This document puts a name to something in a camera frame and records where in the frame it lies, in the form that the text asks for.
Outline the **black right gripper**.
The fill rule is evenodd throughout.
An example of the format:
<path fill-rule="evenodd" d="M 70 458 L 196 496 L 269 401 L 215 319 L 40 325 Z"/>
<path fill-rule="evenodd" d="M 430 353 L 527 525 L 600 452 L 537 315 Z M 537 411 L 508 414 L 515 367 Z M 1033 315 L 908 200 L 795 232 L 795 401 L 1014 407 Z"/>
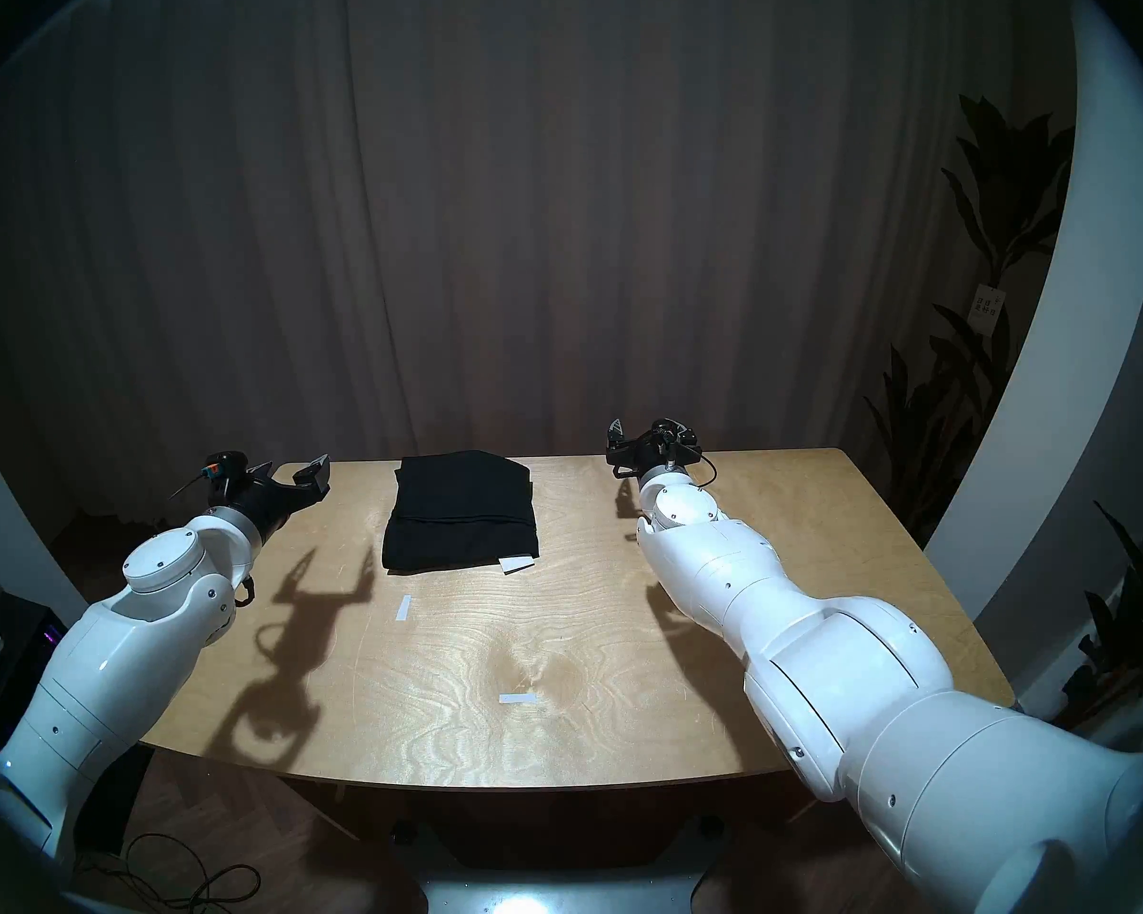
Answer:
<path fill-rule="evenodd" d="M 685 470 L 702 462 L 702 447 L 687 427 L 652 427 L 629 439 L 622 420 L 614 418 L 607 428 L 606 462 L 613 478 L 644 478 L 654 468 Z"/>

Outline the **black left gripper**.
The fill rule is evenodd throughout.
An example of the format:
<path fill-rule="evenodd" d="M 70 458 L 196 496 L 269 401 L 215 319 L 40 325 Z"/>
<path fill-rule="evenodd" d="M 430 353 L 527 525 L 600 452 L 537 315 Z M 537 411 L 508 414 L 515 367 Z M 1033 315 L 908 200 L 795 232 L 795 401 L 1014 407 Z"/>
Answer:
<path fill-rule="evenodd" d="M 302 510 L 302 492 L 310 500 L 323 500 L 330 490 L 328 452 L 313 459 L 293 474 L 293 486 L 273 480 L 273 462 L 263 462 L 249 470 L 229 470 L 219 480 L 219 506 L 235 511 L 256 529 L 265 545 L 293 513 Z"/>

